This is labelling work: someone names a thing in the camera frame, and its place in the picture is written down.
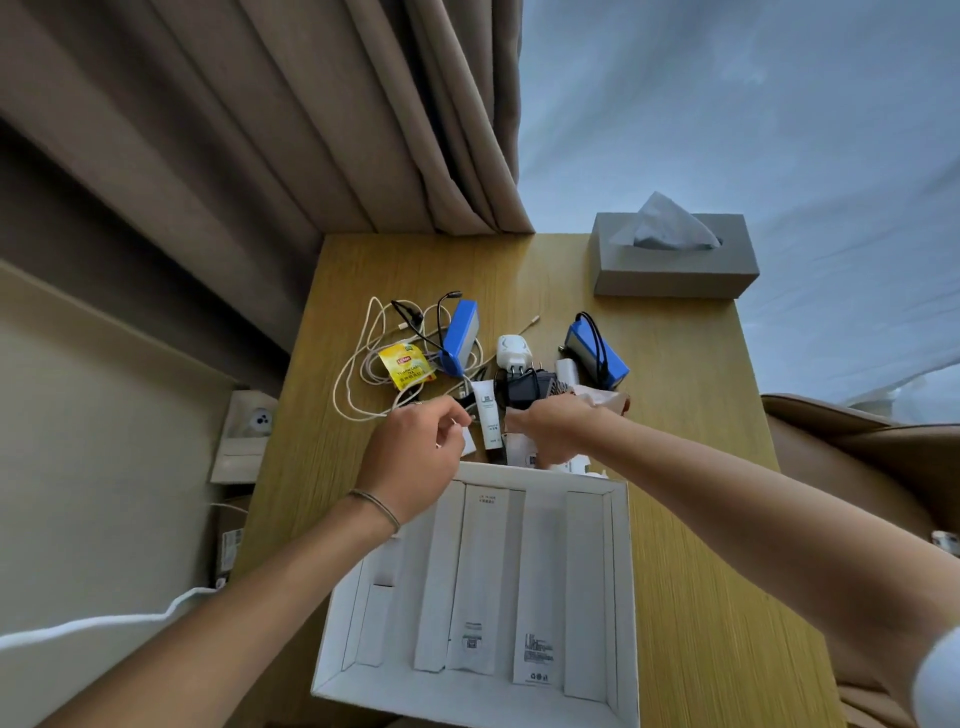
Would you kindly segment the brown leather chair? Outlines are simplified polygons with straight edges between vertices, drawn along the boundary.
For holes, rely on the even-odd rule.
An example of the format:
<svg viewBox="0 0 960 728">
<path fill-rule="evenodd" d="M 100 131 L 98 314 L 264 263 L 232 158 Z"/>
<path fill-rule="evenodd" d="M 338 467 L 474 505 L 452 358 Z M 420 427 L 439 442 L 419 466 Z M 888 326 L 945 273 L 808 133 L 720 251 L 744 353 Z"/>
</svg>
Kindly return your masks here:
<svg viewBox="0 0 960 728">
<path fill-rule="evenodd" d="M 792 394 L 763 394 L 781 471 L 960 559 L 960 423 L 909 425 Z M 917 728 L 849 644 L 826 632 L 850 728 Z"/>
</svg>

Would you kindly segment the white cosmetic tube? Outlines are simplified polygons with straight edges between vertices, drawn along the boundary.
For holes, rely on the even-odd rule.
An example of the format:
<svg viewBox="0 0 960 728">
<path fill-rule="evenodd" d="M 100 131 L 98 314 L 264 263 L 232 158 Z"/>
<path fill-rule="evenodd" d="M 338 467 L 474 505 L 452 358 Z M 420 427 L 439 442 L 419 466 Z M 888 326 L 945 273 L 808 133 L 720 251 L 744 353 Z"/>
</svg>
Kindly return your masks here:
<svg viewBox="0 0 960 728">
<path fill-rule="evenodd" d="M 503 439 L 495 383 L 493 380 L 474 380 L 471 384 L 485 450 L 489 453 L 501 451 Z"/>
</svg>

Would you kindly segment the person's right hand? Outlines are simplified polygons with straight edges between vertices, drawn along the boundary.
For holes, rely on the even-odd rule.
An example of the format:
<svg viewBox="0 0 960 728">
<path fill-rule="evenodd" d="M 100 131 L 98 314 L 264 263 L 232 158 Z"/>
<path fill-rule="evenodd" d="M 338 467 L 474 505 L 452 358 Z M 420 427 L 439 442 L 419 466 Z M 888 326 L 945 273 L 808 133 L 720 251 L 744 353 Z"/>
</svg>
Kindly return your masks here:
<svg viewBox="0 0 960 728">
<path fill-rule="evenodd" d="M 585 455 L 589 433 L 611 412 L 593 406 L 575 394 L 554 394 L 537 402 L 558 402 L 558 465 L 567 463 L 576 455 Z M 553 466 L 538 466 L 548 470 Z"/>
</svg>

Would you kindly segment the white sheer curtain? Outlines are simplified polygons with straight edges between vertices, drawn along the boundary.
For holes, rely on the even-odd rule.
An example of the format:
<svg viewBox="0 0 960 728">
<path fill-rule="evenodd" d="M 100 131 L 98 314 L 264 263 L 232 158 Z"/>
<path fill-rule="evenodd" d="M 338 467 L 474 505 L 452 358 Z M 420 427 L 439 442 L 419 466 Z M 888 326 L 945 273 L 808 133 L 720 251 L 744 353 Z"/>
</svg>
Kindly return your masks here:
<svg viewBox="0 0 960 728">
<path fill-rule="evenodd" d="M 740 213 L 762 393 L 960 423 L 960 0 L 524 0 L 520 194 Z"/>
</svg>

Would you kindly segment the white sleeve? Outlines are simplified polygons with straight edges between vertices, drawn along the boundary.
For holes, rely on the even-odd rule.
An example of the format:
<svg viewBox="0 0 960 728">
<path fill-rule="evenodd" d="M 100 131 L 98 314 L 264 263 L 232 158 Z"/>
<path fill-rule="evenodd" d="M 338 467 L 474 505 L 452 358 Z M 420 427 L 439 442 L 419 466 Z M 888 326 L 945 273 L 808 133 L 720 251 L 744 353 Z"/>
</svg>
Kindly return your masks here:
<svg viewBox="0 0 960 728">
<path fill-rule="evenodd" d="M 918 728 L 960 728 L 960 625 L 922 660 L 911 700 Z"/>
</svg>

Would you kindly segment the person's left forearm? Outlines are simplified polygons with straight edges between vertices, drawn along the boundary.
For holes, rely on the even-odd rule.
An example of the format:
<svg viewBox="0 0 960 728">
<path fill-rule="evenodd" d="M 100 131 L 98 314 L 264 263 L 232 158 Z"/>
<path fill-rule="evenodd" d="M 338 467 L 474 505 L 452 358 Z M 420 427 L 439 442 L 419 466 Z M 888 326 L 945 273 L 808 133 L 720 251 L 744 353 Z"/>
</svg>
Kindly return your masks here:
<svg viewBox="0 0 960 728">
<path fill-rule="evenodd" d="M 376 506 L 349 493 L 36 728 L 223 728 L 336 584 L 395 533 Z"/>
</svg>

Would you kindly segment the long white labelled packet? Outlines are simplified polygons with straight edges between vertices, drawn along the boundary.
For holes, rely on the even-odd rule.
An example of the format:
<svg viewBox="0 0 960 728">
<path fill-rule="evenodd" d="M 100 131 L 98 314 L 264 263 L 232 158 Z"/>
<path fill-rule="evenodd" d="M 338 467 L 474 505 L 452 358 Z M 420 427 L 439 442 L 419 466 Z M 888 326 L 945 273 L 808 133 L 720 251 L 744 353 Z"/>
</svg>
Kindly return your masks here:
<svg viewBox="0 0 960 728">
<path fill-rule="evenodd" d="M 498 647 L 509 492 L 468 484 L 446 668 L 493 675 Z"/>
<path fill-rule="evenodd" d="M 512 666 L 516 685 L 563 690 L 566 526 L 562 495 L 526 492 Z"/>
</svg>

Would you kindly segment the person's right forearm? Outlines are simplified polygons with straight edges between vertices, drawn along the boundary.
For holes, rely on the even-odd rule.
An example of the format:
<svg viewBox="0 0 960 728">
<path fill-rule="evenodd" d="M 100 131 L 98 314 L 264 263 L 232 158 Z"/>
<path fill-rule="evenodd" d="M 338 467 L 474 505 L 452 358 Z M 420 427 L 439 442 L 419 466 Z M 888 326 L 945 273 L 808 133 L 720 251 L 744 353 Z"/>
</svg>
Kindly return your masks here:
<svg viewBox="0 0 960 728">
<path fill-rule="evenodd" d="M 916 723 L 918 669 L 960 625 L 960 559 L 810 485 L 623 418 L 606 415 L 587 443 L 825 640 L 848 625 L 849 645 Z"/>
</svg>

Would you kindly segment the black power adapter with cord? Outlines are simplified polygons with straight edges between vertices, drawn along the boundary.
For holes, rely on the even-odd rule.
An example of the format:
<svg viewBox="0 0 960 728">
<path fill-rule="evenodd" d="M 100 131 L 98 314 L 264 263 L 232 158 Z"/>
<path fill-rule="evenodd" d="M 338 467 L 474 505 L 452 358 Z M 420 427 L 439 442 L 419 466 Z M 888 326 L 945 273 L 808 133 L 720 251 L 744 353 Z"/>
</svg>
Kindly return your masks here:
<svg viewBox="0 0 960 728">
<path fill-rule="evenodd" d="M 492 403 L 497 417 L 505 413 L 506 409 L 526 410 L 534 402 L 544 399 L 560 391 L 557 374 L 546 369 L 532 367 L 520 372 L 498 370 L 491 377 L 487 376 L 487 367 L 481 367 L 474 375 L 453 394 L 453 399 L 464 409 L 475 408 L 477 415 L 481 412 L 481 405 L 486 401 Z M 491 385 L 491 394 L 488 398 L 481 395 L 477 399 L 474 386 L 477 384 Z"/>
</svg>

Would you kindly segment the white divided cardboard box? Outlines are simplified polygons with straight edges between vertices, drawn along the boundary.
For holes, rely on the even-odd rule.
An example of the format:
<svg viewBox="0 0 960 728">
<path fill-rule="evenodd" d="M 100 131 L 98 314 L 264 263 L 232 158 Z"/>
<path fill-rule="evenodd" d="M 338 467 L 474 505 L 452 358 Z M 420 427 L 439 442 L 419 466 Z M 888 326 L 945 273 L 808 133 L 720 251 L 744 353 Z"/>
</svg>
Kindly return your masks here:
<svg viewBox="0 0 960 728">
<path fill-rule="evenodd" d="M 492 675 L 447 669 L 469 484 L 509 493 Z M 434 505 L 333 589 L 311 695 L 468 728 L 640 728 L 628 490 L 596 474 L 462 463 Z M 565 502 L 561 691 L 513 681 L 528 491 Z"/>
</svg>

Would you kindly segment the white tissue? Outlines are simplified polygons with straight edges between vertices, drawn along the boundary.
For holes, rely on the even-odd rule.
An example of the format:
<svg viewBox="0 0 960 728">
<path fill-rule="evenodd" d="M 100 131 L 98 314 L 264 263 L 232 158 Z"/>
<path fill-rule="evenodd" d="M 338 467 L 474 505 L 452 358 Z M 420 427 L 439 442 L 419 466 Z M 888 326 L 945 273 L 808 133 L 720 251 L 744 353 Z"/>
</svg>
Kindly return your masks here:
<svg viewBox="0 0 960 728">
<path fill-rule="evenodd" d="M 654 191 L 609 237 L 611 245 L 650 251 L 717 250 L 722 240 L 675 200 Z"/>
</svg>

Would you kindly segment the small cardboard box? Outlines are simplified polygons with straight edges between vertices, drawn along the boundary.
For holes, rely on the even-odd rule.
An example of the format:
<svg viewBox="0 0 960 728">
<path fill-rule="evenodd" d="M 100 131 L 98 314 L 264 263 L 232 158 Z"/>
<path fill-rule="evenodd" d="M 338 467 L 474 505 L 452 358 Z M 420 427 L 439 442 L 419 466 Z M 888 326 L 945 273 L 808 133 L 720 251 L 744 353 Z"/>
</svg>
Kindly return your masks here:
<svg viewBox="0 0 960 728">
<path fill-rule="evenodd" d="M 219 590 L 227 585 L 240 550 L 250 510 L 250 494 L 228 498 L 213 505 L 215 526 L 212 586 Z"/>
</svg>

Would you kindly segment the blue battery pack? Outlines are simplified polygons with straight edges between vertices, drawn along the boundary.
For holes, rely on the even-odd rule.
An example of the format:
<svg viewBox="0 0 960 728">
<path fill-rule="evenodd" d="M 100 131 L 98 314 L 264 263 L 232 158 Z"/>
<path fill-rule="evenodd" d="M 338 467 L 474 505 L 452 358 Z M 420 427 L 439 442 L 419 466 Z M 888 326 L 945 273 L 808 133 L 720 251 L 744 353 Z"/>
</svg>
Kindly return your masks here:
<svg viewBox="0 0 960 728">
<path fill-rule="evenodd" d="M 561 350 L 579 363 L 597 389 L 617 390 L 631 372 L 607 343 L 594 318 L 584 311 L 570 323 Z"/>
<path fill-rule="evenodd" d="M 479 330 L 476 300 L 461 298 L 441 338 L 439 368 L 448 376 L 462 379 L 469 367 L 470 353 Z"/>
</svg>

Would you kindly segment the white plug charger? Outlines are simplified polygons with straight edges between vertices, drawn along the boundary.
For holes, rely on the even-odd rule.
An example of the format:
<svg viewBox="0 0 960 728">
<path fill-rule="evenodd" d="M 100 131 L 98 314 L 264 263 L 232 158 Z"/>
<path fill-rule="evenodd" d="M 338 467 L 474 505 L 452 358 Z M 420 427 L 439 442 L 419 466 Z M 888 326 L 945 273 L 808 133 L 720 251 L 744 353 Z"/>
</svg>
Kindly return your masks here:
<svg viewBox="0 0 960 728">
<path fill-rule="evenodd" d="M 504 334 L 497 340 L 495 362 L 509 375 L 521 375 L 531 369 L 533 354 L 522 335 Z"/>
</svg>

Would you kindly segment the grey tissue box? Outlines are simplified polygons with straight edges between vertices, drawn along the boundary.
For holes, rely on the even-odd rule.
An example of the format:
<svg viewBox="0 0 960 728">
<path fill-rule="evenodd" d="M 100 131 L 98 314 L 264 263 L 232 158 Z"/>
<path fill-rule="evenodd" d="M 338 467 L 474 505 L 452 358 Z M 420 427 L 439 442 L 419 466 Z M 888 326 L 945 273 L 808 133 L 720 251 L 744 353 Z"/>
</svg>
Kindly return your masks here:
<svg viewBox="0 0 960 728">
<path fill-rule="evenodd" d="M 710 250 L 642 249 L 614 243 L 630 213 L 600 212 L 587 244 L 596 297 L 738 299 L 761 271 L 741 214 L 695 213 L 721 244 Z"/>
</svg>

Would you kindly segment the beige heavy curtain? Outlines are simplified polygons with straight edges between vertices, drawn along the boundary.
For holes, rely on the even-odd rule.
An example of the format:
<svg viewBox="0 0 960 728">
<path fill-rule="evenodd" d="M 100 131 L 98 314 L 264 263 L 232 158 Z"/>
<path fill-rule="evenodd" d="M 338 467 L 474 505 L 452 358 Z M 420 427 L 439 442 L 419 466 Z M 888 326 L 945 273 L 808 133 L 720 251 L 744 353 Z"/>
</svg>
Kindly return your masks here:
<svg viewBox="0 0 960 728">
<path fill-rule="evenodd" d="M 534 231 L 523 0 L 0 0 L 0 122 L 284 356 L 324 240 Z"/>
</svg>

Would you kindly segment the yellow tea bag packet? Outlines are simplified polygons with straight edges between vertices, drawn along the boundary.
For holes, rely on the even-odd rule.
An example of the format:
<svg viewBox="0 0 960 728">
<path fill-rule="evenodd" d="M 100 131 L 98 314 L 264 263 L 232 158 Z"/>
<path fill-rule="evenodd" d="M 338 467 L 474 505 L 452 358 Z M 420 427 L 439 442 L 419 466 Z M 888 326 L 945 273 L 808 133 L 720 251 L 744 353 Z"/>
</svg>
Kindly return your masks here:
<svg viewBox="0 0 960 728">
<path fill-rule="evenodd" d="M 390 344 L 381 348 L 377 355 L 387 377 L 399 393 L 436 380 L 431 360 L 412 342 Z"/>
</svg>

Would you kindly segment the person's left hand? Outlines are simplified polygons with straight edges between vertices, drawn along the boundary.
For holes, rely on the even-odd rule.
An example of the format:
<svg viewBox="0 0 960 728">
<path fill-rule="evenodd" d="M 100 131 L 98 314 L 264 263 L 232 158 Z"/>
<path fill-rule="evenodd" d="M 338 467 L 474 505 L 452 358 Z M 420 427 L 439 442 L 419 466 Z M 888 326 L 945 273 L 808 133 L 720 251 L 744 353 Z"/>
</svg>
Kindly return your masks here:
<svg viewBox="0 0 960 728">
<path fill-rule="evenodd" d="M 350 494 L 375 506 L 397 532 L 438 501 L 457 471 L 448 482 L 431 476 L 427 401 L 407 405 L 391 411 L 371 434 Z"/>
</svg>

